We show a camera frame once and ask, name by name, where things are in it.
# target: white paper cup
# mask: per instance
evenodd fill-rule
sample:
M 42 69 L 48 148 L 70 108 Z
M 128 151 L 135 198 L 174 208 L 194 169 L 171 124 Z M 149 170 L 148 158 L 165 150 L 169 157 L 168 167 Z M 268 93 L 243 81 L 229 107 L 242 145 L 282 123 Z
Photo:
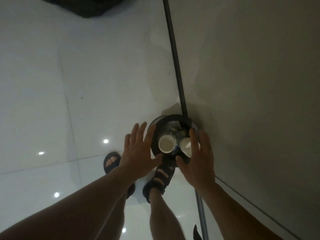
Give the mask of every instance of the white paper cup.
M 191 139 L 189 137 L 183 138 L 179 143 L 179 147 L 181 148 L 182 152 L 187 155 L 187 157 L 192 157 Z
M 170 153 L 176 147 L 176 140 L 170 135 L 164 135 L 160 137 L 158 146 L 163 153 Z

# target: forearm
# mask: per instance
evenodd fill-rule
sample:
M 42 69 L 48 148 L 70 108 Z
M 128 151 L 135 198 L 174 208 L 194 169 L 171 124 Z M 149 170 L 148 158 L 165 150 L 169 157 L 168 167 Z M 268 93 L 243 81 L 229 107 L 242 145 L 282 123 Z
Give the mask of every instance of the forearm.
M 125 167 L 92 182 L 56 204 L 18 222 L 2 239 L 96 239 L 119 198 L 135 178 Z
M 225 240 L 281 239 L 232 199 L 218 184 L 206 187 L 200 195 L 213 214 Z

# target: black sandal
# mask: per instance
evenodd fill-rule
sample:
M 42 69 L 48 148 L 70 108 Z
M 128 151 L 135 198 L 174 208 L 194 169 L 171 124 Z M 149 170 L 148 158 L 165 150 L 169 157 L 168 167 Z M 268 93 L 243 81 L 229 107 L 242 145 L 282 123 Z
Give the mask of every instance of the black sandal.
M 106 167 L 106 163 L 107 161 L 111 158 L 111 157 L 116 157 L 117 160 L 112 162 L 109 166 Z M 108 155 L 106 155 L 104 161 L 103 161 L 103 169 L 105 171 L 106 174 L 110 173 L 114 168 L 116 168 L 117 166 L 119 166 L 120 164 L 120 160 L 121 160 L 121 156 L 119 153 L 117 152 L 110 152 Z M 127 198 L 129 198 L 131 195 L 134 194 L 134 191 L 136 190 L 136 185 L 133 183 L 129 189 L 128 189 L 128 195 Z
M 163 173 L 158 172 L 158 169 L 162 169 L 169 177 L 166 177 Z M 165 166 L 163 164 L 161 164 L 159 167 L 157 167 L 157 170 L 156 170 L 153 178 L 149 182 L 146 183 L 146 185 L 143 187 L 143 190 L 142 190 L 142 194 L 146 198 L 146 201 L 148 203 L 150 203 L 149 194 L 150 194 L 150 190 L 152 188 L 156 188 L 156 189 L 160 190 L 162 195 L 165 193 L 165 189 L 169 185 L 170 180 L 172 179 L 172 177 L 174 175 L 174 171 L 175 171 L 175 168 L 171 168 L 171 167 Z M 155 178 L 160 179 L 164 183 L 164 185 L 162 185 L 162 183 L 154 180 Z

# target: tile floor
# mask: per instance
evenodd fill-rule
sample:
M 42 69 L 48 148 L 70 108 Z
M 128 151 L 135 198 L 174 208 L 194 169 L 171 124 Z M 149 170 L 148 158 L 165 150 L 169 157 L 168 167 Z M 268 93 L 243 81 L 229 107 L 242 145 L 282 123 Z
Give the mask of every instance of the tile floor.
M 103 176 L 104 156 L 123 150 L 135 122 L 181 108 L 162 0 L 127 0 L 94 19 L 0 0 L 0 26 L 2 231 Z M 151 239 L 145 181 L 127 201 L 122 239 Z M 196 198 L 179 171 L 164 197 L 192 239 Z

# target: left hand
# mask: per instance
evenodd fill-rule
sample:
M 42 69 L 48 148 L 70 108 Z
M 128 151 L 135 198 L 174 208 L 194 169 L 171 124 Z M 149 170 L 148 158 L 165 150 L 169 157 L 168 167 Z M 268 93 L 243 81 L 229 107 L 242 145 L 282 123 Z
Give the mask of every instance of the left hand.
M 150 148 L 156 125 L 150 126 L 143 140 L 146 126 L 146 122 L 143 122 L 140 127 L 136 123 L 131 134 L 127 134 L 124 139 L 124 152 L 119 166 L 128 168 L 135 180 L 146 176 L 153 168 L 162 163 L 162 154 L 158 154 L 155 159 L 151 159 Z

